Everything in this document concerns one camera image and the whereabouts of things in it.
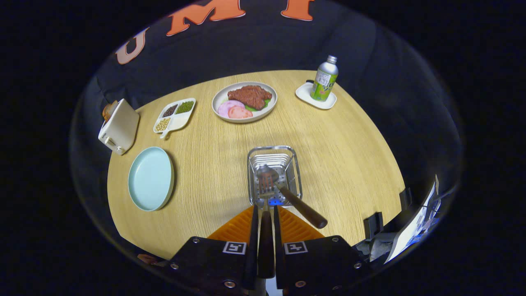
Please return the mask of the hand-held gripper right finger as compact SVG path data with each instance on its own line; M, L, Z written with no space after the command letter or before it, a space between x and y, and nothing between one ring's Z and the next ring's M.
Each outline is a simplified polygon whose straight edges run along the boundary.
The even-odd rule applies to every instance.
M275 274L285 296L345 296L372 277L370 264L342 236L324 237L308 223L274 207Z

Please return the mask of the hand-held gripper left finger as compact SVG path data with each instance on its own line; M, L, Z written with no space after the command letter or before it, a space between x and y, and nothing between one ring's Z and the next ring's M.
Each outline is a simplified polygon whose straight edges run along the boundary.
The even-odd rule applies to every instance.
M246 296L257 277L258 210L250 206L210 236L193 236L164 276L196 296Z

